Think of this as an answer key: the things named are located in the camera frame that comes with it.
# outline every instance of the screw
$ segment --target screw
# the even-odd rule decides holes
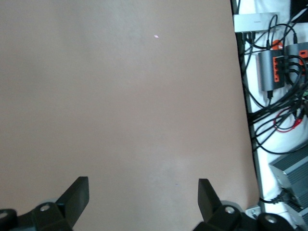
[[[0,213],[0,219],[5,218],[7,215],[7,212]]]
[[[232,207],[230,207],[230,206],[226,207],[226,208],[225,208],[225,211],[226,211],[226,213],[229,213],[229,214],[235,213],[234,208],[232,208]]]
[[[43,205],[41,208],[40,208],[40,211],[44,212],[46,210],[48,210],[50,208],[49,205]]]
[[[265,219],[269,222],[269,223],[272,223],[272,224],[275,224],[277,222],[277,219],[271,215],[266,215],[265,216]]]

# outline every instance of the silver adapter box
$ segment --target silver adapter box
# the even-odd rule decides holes
[[[271,19],[277,15],[280,23],[280,13],[252,13],[252,14],[235,14],[233,16],[234,31],[238,32],[254,32],[268,30]],[[275,25],[276,19],[274,18],[271,26]]]

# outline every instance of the white surface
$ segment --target white surface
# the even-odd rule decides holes
[[[290,9],[290,1],[289,0],[248,0],[241,1],[241,8],[239,13],[266,13],[266,12],[280,12],[281,13],[281,22],[287,23],[289,20],[289,9]],[[274,36],[275,39],[280,39],[283,36],[284,27],[280,27]],[[308,41],[308,25],[307,24],[297,24],[294,27],[297,37],[298,43],[307,42]],[[265,46],[266,38],[264,36],[257,45]],[[291,32],[286,40],[286,45],[292,44],[293,33]],[[268,104],[268,99],[266,92],[262,92],[260,90],[259,81],[258,81],[258,73],[257,73],[257,53],[254,53],[251,57],[250,64],[247,68],[247,79],[248,79],[248,87],[255,98],[263,105]],[[273,92],[272,103],[278,100],[281,96],[283,96],[287,92],[286,88],[277,89]],[[252,105],[252,112],[259,110],[260,108],[254,103],[252,99],[250,99],[250,103]],[[257,128],[260,124],[265,121],[261,121],[255,124],[255,128]],[[286,127],[287,123],[292,123],[291,119],[285,122]],[[294,130],[288,133],[279,133],[275,132],[273,136],[264,144],[264,147],[273,152],[285,152],[295,148],[297,145],[301,144],[308,137],[308,129],[307,129],[307,118],[305,117],[303,122],[296,127]],[[276,182],[270,168],[269,163],[274,159],[278,158],[279,155],[269,154],[261,149],[258,149],[258,159],[260,163],[260,172],[261,172],[261,181],[262,181],[262,189],[265,200],[270,200],[276,197],[281,189]],[[287,218],[289,220],[289,216],[285,213],[286,209],[282,205],[282,203],[271,205],[266,204],[266,212],[277,213],[281,216]]]

